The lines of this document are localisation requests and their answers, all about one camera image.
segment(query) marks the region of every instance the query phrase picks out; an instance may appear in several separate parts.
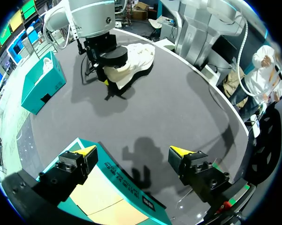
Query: black wheel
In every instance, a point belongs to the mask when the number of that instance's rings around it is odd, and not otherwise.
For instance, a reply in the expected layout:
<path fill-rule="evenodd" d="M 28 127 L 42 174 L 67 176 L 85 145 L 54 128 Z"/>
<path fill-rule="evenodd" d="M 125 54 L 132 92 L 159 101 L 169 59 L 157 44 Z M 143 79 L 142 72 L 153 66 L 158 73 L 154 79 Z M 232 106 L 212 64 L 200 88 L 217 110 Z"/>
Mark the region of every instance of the black wheel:
<path fill-rule="evenodd" d="M 281 154 L 282 126 L 276 109 L 266 111 L 260 120 L 260 130 L 245 175 L 245 179 L 255 185 L 270 176 Z"/>

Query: cardboard box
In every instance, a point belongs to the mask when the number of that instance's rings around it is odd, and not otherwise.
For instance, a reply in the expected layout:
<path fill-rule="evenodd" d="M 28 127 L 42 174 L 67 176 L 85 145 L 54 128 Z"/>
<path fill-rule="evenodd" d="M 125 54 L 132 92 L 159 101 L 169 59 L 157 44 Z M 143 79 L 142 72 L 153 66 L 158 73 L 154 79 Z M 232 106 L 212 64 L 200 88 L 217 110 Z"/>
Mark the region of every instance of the cardboard box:
<path fill-rule="evenodd" d="M 147 19 L 147 11 L 145 11 L 145 10 L 133 10 L 132 11 L 132 19 L 133 20 L 146 20 Z"/>
<path fill-rule="evenodd" d="M 148 8 L 149 8 L 149 5 L 147 5 L 147 4 L 143 3 L 143 2 L 138 1 L 138 3 L 137 3 L 137 5 L 135 6 L 135 8 L 136 8 L 137 10 L 145 10 L 145 11 L 147 11 Z"/>
<path fill-rule="evenodd" d="M 53 67 L 43 75 L 43 59 L 52 60 Z M 48 52 L 25 76 L 21 106 L 37 115 L 47 101 L 66 83 L 62 69 L 53 52 Z"/>

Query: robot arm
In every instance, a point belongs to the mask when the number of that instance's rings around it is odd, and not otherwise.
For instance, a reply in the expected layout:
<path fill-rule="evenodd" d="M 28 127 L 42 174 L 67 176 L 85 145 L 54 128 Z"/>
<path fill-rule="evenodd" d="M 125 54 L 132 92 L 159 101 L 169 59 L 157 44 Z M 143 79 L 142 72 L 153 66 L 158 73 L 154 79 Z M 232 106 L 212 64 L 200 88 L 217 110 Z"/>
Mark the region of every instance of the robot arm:
<path fill-rule="evenodd" d="M 46 29 L 58 30 L 68 24 L 68 31 L 71 29 L 78 43 L 79 54 L 87 53 L 100 81 L 107 80 L 104 66 L 119 68 L 126 64 L 127 49 L 117 46 L 116 36 L 109 33 L 115 27 L 114 0 L 62 0 L 47 12 L 44 33 Z M 84 48 L 79 38 L 86 39 Z M 67 40 L 61 49 L 66 47 Z"/>
<path fill-rule="evenodd" d="M 181 2 L 197 9 L 206 9 L 225 23 L 233 23 L 236 19 L 237 10 L 224 0 L 181 0 Z"/>

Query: bolt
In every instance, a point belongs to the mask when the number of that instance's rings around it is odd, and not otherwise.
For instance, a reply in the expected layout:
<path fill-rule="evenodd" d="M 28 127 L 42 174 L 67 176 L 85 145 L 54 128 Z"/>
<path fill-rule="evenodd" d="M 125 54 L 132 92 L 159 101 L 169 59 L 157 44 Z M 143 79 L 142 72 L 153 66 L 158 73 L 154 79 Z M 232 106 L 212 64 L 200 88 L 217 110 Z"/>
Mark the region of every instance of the bolt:
<path fill-rule="evenodd" d="M 196 170 L 196 172 L 200 172 L 200 171 L 201 171 L 201 165 L 197 165 L 197 166 L 195 167 L 195 170 Z"/>
<path fill-rule="evenodd" d="M 207 165 L 208 165 L 209 169 L 212 168 L 212 163 L 211 162 L 208 162 Z"/>
<path fill-rule="evenodd" d="M 236 217 L 238 217 L 239 219 L 242 219 L 242 214 L 239 212 L 236 214 Z"/>
<path fill-rule="evenodd" d="M 14 195 L 17 193 L 17 191 L 18 191 L 18 189 L 17 189 L 16 187 L 14 187 L 14 188 L 12 189 L 12 193 L 13 193 Z"/>
<path fill-rule="evenodd" d="M 53 183 L 53 184 L 57 184 L 57 183 L 58 183 L 58 181 L 57 181 L 57 179 L 56 179 L 56 178 L 53 178 L 53 179 L 51 179 L 51 183 Z"/>
<path fill-rule="evenodd" d="M 21 188 L 24 188 L 24 187 L 25 187 L 25 183 L 24 183 L 24 182 L 21 182 L 21 183 L 20 183 L 20 187 L 21 187 Z"/>
<path fill-rule="evenodd" d="M 112 20 L 111 20 L 111 18 L 109 18 L 109 17 L 106 19 L 106 22 L 107 22 L 107 23 L 111 23 L 111 21 L 112 21 Z"/>
<path fill-rule="evenodd" d="M 214 187 L 217 184 L 217 181 L 215 179 L 211 180 L 211 187 Z"/>

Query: gray table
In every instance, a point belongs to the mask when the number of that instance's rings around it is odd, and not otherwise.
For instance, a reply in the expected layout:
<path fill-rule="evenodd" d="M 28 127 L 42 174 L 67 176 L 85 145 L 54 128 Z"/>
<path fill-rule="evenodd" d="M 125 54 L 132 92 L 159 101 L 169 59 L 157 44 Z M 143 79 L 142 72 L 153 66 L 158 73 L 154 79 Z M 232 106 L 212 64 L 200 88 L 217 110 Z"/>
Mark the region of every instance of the gray table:
<path fill-rule="evenodd" d="M 146 43 L 113 30 L 119 45 Z M 188 65 L 156 47 L 149 75 L 123 95 L 112 97 L 99 81 L 81 83 L 84 55 L 76 43 L 56 54 L 67 83 L 37 116 L 32 131 L 42 164 L 49 164 L 76 137 L 102 142 L 114 159 L 145 192 L 163 203 L 174 224 L 193 224 L 209 205 L 195 193 L 181 202 L 190 187 L 183 186 L 168 164 L 170 145 L 201 150 L 220 158 L 232 179 L 241 164 L 247 135 L 222 97 Z"/>

